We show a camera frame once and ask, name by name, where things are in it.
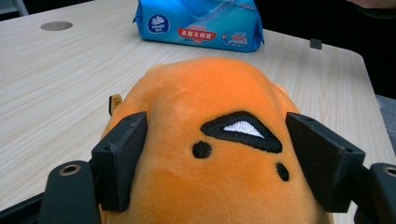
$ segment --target wooden table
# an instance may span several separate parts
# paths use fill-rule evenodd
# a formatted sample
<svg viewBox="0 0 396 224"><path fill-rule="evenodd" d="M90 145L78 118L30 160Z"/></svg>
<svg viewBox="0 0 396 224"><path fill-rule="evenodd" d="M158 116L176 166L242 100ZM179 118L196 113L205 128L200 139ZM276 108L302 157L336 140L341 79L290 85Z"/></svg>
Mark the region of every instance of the wooden table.
<svg viewBox="0 0 396 224"><path fill-rule="evenodd" d="M123 97L155 63L201 56L244 60L281 84L307 116L366 151L365 165L395 164L360 55L264 30L253 53L142 41L135 0L96 0L0 22L0 210L42 192L47 175L91 157L109 115L108 96ZM44 31L69 21L63 31ZM353 223L348 214L336 223Z"/></svg>

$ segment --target dark background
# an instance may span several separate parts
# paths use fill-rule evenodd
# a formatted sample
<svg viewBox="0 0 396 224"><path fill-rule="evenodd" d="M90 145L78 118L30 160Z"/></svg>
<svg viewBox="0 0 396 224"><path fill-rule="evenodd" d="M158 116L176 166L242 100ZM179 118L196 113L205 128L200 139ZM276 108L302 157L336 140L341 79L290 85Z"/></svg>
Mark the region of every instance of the dark background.
<svg viewBox="0 0 396 224"><path fill-rule="evenodd" d="M29 14L91 0L24 0ZM376 94L396 99L396 20L374 19L346 0L255 0L264 29L359 53ZM18 17L1 15L0 20Z"/></svg>

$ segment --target package logo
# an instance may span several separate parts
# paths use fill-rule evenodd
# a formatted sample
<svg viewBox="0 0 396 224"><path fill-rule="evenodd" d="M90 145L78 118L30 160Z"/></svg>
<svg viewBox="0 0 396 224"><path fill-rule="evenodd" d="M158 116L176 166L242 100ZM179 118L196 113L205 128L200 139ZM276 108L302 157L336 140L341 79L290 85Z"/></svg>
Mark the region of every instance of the package logo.
<svg viewBox="0 0 396 224"><path fill-rule="evenodd" d="M215 32L208 32L206 27L198 25L190 25L189 28L178 28L177 33L179 36L186 38L186 40L191 40L195 43L205 43L216 37Z"/></svg>
<svg viewBox="0 0 396 224"><path fill-rule="evenodd" d="M169 30L169 20L165 16L155 15L148 20L148 30L151 33L165 33Z"/></svg>

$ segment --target orange fur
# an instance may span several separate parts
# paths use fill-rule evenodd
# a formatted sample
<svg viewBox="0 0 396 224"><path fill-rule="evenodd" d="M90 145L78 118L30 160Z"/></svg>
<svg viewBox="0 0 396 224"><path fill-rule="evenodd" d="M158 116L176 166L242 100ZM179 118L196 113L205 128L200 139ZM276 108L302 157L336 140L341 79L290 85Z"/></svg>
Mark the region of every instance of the orange fur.
<svg viewBox="0 0 396 224"><path fill-rule="evenodd" d="M308 187L285 124L298 112L260 70L234 59L200 58L149 69L116 108L104 130L148 112L148 134L136 167L131 201L106 223L332 223ZM283 145L269 153L201 132L217 117L247 111ZM192 146L212 146L196 159ZM282 181L282 162L290 180Z"/></svg>

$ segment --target blue tissue package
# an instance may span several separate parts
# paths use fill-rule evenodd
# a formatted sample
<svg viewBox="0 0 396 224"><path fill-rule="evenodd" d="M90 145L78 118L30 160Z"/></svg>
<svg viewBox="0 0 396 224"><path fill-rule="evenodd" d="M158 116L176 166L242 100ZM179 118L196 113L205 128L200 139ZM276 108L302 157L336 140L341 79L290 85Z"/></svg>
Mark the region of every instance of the blue tissue package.
<svg viewBox="0 0 396 224"><path fill-rule="evenodd" d="M145 40L242 52L263 43L253 0L139 0L134 22Z"/></svg>

